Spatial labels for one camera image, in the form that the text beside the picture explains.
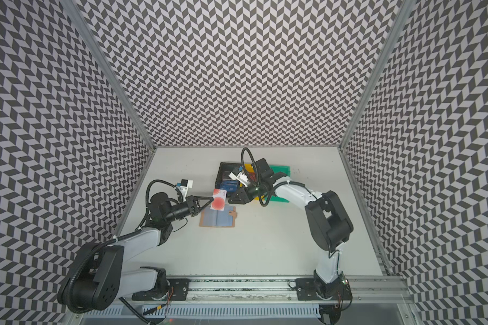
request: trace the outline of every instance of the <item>white tabletop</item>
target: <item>white tabletop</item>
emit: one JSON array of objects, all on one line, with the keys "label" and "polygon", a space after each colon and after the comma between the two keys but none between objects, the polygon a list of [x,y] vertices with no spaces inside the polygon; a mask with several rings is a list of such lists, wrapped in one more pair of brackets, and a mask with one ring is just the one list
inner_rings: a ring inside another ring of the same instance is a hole
[{"label": "white tabletop", "polygon": [[[151,180],[177,183],[192,179],[194,187],[188,195],[210,196],[220,162],[238,162],[240,152],[240,148],[157,149],[122,234],[133,231],[142,219],[145,191]],[[251,152],[255,160],[266,158],[270,165],[290,166],[291,178],[312,190],[338,193],[354,226],[340,257],[340,268],[351,276],[381,275],[337,148],[251,148]],[[152,186],[150,197],[160,191],[177,197],[171,187],[162,184]],[[200,215],[188,217],[186,227],[172,233],[165,244],[125,263],[124,269],[164,267],[168,275],[186,276],[313,274],[322,250],[311,237],[305,211],[283,202],[262,207],[253,201],[235,207],[238,216],[234,228],[199,227]],[[182,224],[184,220],[174,222],[174,230]]]}]

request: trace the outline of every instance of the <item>red object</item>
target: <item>red object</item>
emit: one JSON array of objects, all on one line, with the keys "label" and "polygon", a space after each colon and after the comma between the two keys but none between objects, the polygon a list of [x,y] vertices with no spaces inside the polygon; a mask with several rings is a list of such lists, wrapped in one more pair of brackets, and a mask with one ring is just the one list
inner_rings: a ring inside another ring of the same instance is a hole
[{"label": "red object", "polygon": [[225,203],[226,201],[224,201],[223,198],[221,197],[215,198],[212,202],[212,208],[214,208],[215,210],[222,210],[224,208]]},{"label": "red object", "polygon": [[170,291],[168,292],[168,300],[166,301],[166,309],[164,309],[164,318],[166,318],[166,314],[168,312],[168,306],[170,304],[170,298],[172,297],[173,294],[174,294],[174,287],[172,287],[172,293],[170,293]]}]

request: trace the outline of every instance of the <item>vent grille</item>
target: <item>vent grille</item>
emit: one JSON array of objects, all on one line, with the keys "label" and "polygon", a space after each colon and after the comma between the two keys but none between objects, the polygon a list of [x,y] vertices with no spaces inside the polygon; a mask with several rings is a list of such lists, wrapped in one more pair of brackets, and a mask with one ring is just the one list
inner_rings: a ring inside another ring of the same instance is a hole
[{"label": "vent grille", "polygon": [[[147,311],[157,305],[145,305],[143,311]],[[123,318],[134,317],[124,312],[123,306],[110,306],[105,310],[94,310],[86,314],[90,318]],[[146,315],[147,318],[164,317],[166,308]],[[249,318],[318,318],[320,317],[318,305],[312,304],[196,304],[195,306],[177,304],[171,305],[166,312],[170,318],[195,318],[195,319],[249,319]]]}]

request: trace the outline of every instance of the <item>checkered wall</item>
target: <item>checkered wall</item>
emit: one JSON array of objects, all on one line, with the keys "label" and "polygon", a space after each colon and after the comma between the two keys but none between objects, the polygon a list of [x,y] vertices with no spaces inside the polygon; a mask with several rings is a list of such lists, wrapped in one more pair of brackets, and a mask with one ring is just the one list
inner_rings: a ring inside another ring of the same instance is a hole
[{"label": "checkered wall", "polygon": [[66,268],[149,154],[59,3],[0,0],[0,323],[62,317]]},{"label": "checkered wall", "polygon": [[428,324],[488,324],[488,1],[418,1],[346,148]]},{"label": "checkered wall", "polygon": [[337,145],[401,0],[77,0],[159,146]]}]

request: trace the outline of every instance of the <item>yellow object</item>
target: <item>yellow object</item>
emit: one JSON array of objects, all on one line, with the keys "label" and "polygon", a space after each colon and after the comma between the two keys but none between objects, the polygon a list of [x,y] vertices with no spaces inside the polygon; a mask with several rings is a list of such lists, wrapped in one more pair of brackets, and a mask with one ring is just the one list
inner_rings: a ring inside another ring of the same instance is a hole
[{"label": "yellow object", "polygon": [[[246,168],[246,170],[248,172],[253,173],[253,167],[251,167],[251,164],[244,164],[244,168]],[[275,166],[275,165],[271,165],[270,168],[275,173],[277,173],[277,172],[283,172],[283,173],[286,173],[287,176],[291,176],[291,170],[290,170],[289,166]],[[282,199],[282,198],[275,197],[275,196],[272,196],[271,197],[271,201],[289,202],[286,199]]]}]

